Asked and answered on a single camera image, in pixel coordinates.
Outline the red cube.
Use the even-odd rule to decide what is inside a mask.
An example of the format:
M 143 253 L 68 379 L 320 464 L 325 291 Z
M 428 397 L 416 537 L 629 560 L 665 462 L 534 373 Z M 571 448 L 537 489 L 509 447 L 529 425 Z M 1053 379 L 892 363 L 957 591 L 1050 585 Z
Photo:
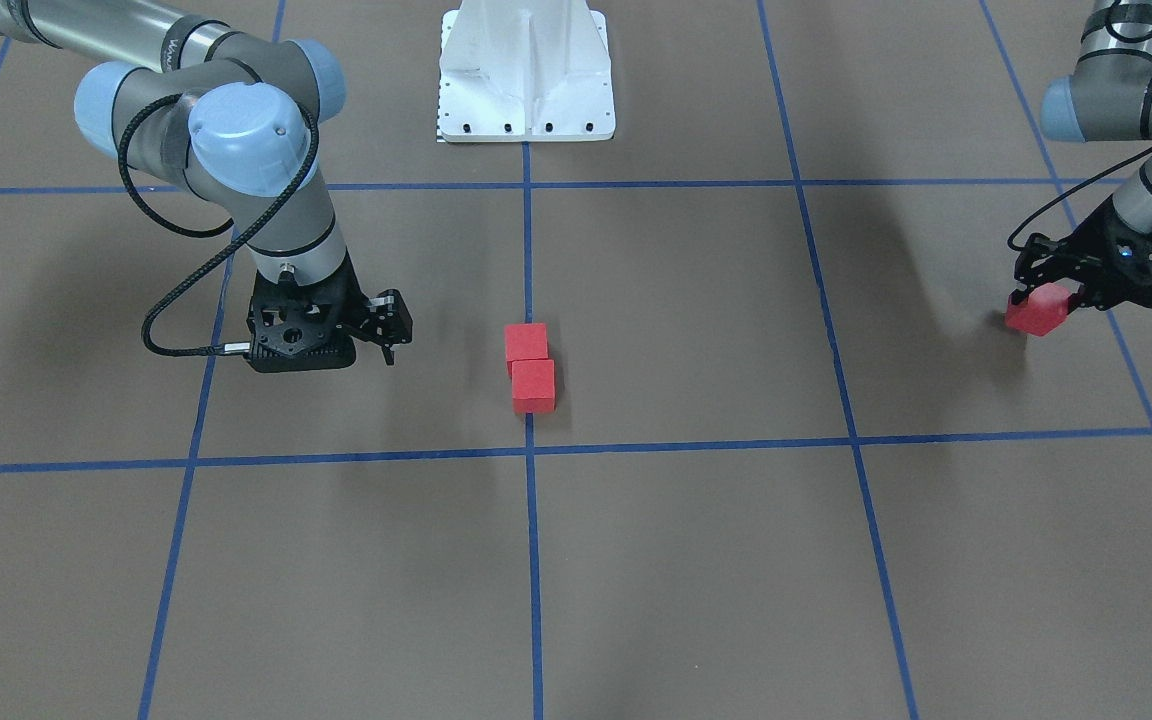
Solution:
M 515 323 L 505 327 L 506 365 L 521 361 L 550 359 L 548 327 L 545 323 Z
M 553 414 L 558 406 L 556 361 L 513 361 L 511 409 L 515 414 Z
M 1073 291 L 1068 287 L 1047 283 L 1034 288 L 1018 288 L 1007 297 L 1005 325 L 1007 328 L 1034 338 L 1047 336 L 1060 327 L 1071 313 Z

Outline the white pedestal column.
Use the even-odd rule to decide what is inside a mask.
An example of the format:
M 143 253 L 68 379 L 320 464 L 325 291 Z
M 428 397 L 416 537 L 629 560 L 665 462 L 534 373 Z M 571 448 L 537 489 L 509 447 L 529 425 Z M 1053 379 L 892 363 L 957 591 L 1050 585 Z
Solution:
M 616 135 L 608 22 L 585 1 L 462 1 L 440 32 L 438 141 Z

